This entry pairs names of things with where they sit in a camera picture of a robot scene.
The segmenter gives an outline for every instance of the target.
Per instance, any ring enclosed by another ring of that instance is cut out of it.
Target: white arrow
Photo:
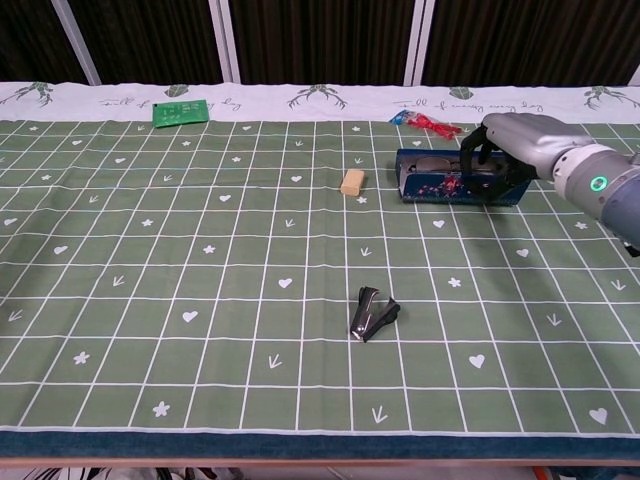
[[[553,325],[554,327],[557,327],[562,323],[562,320],[558,320],[556,318],[555,313],[551,314],[551,316],[547,315],[547,320],[549,320],[549,323],[551,323],[551,325]]]
[[[620,283],[620,280],[618,280],[617,278],[616,278],[615,282],[611,282],[611,285],[613,285],[613,288],[615,288],[619,292],[621,292],[622,290],[624,290],[627,287],[626,285]]]
[[[17,312],[11,312],[9,315],[9,321],[15,322],[16,320],[20,320],[22,318],[22,310],[18,310]]]
[[[376,412],[375,408],[371,409],[371,413],[373,414],[373,420],[376,423],[382,423],[384,422],[387,418],[389,418],[389,415],[382,415],[382,405],[380,405],[378,407],[378,411]]]
[[[269,368],[274,369],[282,365],[282,362],[278,361],[279,357],[280,357],[279,353],[276,353],[276,356],[273,358],[271,358],[271,355],[269,355]]]

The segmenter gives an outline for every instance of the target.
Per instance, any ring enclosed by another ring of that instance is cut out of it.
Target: white heart
[[[476,355],[475,357],[472,355],[469,357],[469,361],[471,362],[471,365],[473,365],[476,368],[481,368],[482,364],[484,363],[484,355],[479,354]]]
[[[589,416],[601,425],[607,423],[607,411],[602,407],[598,410],[589,410]]]
[[[198,315],[198,312],[196,312],[195,310],[193,312],[184,312],[182,314],[182,319],[189,323],[191,320],[193,320],[194,318],[196,318],[196,316]]]

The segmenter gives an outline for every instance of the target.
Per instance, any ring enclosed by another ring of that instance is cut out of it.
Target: white star
[[[153,407],[153,413],[156,414],[156,418],[158,418],[160,416],[166,417],[167,416],[167,410],[169,410],[170,408],[171,408],[171,405],[167,405],[164,402],[160,402],[158,405]]]
[[[75,357],[73,357],[73,361],[76,363],[76,365],[80,365],[80,364],[85,364],[87,363],[87,358],[89,358],[91,355],[87,355],[86,352],[80,352],[78,355],[76,355]]]

